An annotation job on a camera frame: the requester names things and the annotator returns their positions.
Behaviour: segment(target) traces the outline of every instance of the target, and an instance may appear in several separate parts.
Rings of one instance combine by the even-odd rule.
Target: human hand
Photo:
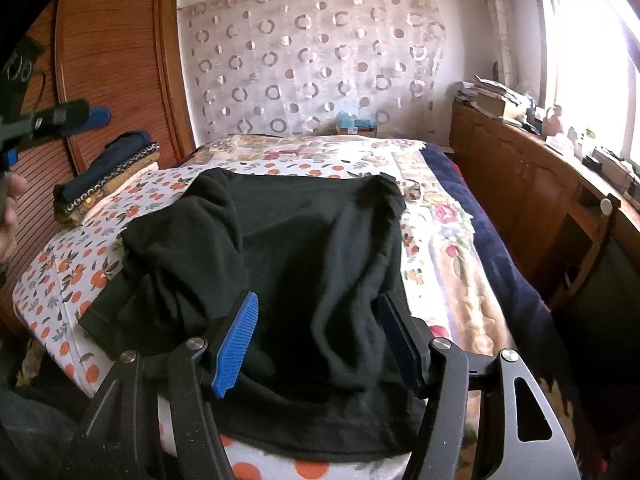
[[[27,179],[12,173],[6,192],[4,219],[0,224],[0,264],[5,264],[15,251],[15,235],[18,232],[18,197],[27,190]]]

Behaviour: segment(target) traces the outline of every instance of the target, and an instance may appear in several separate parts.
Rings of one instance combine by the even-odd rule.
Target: person's arm
[[[0,286],[6,281],[5,270],[15,251],[15,235],[18,232],[18,197],[27,190],[27,180],[11,174],[7,190],[4,218],[0,224]]]

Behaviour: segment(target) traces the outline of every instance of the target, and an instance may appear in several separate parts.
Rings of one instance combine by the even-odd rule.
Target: person
[[[18,199],[27,187],[23,176],[10,175],[0,224],[2,270],[17,246]],[[55,478],[76,427],[60,410],[13,391],[0,390],[0,480]]]

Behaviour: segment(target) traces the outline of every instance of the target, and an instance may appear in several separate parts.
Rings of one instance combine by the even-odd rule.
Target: bed
[[[578,400],[568,361],[539,295],[515,269],[486,215],[437,147],[415,140],[357,136],[277,138],[232,136],[203,145],[179,168],[137,176],[110,196],[84,225],[54,236],[14,289],[14,310],[56,364],[92,396],[110,369],[107,355],[78,320],[120,270],[118,234],[133,218],[177,200],[203,170],[306,175],[316,178],[393,176],[403,193],[401,273],[413,316],[461,348],[495,354],[517,346],[539,377],[578,454]],[[175,454],[170,407],[159,399],[164,449]],[[470,478],[479,398],[469,395],[457,478]],[[408,455],[366,463],[304,462],[223,437],[239,479],[393,479]]]

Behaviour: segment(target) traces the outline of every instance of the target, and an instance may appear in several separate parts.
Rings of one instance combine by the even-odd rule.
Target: floral blanket
[[[238,173],[359,178],[393,176],[406,200],[401,218],[405,250],[401,273],[411,313],[436,335],[467,351],[496,354],[510,335],[473,245],[470,216],[438,183],[419,150],[422,142],[357,136],[274,138],[233,136],[202,146],[180,168],[143,174],[86,225],[55,235],[14,290],[14,309],[56,363],[92,396],[111,361],[84,333],[78,319],[120,270],[119,237],[137,216],[177,200],[200,172],[214,167]],[[170,407],[159,399],[164,448],[175,454]],[[470,478],[479,399],[470,396],[465,448],[457,478]],[[371,463],[309,463],[265,453],[224,438],[239,479],[392,479],[408,456]]]

